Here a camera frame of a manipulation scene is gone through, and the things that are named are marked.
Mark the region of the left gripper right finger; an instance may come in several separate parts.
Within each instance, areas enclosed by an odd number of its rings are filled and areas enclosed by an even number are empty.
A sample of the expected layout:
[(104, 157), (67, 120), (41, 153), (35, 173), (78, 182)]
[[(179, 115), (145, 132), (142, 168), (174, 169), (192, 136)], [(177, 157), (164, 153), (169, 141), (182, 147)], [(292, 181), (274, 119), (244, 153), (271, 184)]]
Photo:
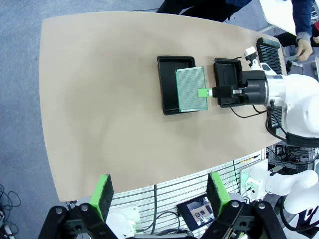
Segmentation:
[(238, 231), (249, 239), (285, 239), (286, 235), (269, 202), (250, 204), (230, 199), (218, 172), (208, 174), (206, 193), (214, 221), (203, 239), (227, 239)]

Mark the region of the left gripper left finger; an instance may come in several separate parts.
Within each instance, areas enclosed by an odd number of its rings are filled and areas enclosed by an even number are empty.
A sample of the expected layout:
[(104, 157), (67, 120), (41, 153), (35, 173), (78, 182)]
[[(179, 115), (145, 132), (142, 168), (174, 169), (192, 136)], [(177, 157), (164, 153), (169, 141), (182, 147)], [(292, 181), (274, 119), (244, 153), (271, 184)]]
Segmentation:
[(40, 239), (75, 239), (87, 234), (91, 239), (115, 239), (106, 219), (114, 195), (111, 175), (102, 175), (88, 203), (72, 209), (52, 207), (43, 223)]

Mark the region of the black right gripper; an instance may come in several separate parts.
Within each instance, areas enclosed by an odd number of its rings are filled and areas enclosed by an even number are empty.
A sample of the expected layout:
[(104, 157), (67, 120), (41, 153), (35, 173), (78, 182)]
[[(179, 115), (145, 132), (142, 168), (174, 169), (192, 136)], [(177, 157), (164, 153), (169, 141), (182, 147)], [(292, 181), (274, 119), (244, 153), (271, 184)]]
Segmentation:
[(199, 98), (242, 97), (246, 105), (265, 105), (267, 99), (266, 74), (261, 70), (242, 71), (236, 87), (222, 86), (198, 89)]

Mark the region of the person's left hand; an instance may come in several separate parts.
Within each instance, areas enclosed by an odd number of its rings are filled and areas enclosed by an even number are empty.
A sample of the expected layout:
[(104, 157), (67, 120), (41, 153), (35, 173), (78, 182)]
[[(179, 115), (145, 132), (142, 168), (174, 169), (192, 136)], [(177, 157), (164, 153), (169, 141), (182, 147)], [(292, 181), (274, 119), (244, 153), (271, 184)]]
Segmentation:
[(306, 61), (309, 58), (309, 56), (312, 54), (312, 52), (313, 52), (312, 46), (308, 40), (305, 40), (305, 39), (298, 40), (298, 49), (296, 52), (298, 60)]

